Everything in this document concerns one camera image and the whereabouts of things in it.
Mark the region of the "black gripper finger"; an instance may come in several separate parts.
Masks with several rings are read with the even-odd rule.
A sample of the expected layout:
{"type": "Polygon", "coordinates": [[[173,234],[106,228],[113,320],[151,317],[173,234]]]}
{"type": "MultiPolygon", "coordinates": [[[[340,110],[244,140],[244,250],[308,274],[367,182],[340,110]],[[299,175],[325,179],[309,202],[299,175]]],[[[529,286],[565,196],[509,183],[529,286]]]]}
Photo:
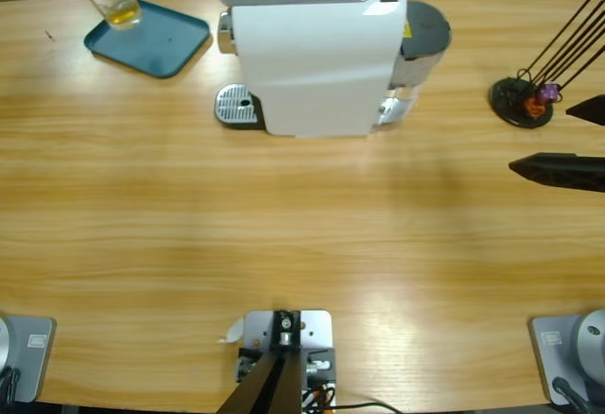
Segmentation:
{"type": "Polygon", "coordinates": [[[567,109],[565,113],[578,119],[582,119],[599,126],[604,126],[605,95],[596,95],[592,98],[586,99],[567,109]]]}
{"type": "Polygon", "coordinates": [[[604,192],[604,158],[539,152],[509,163],[522,178],[541,185],[604,192]]]}

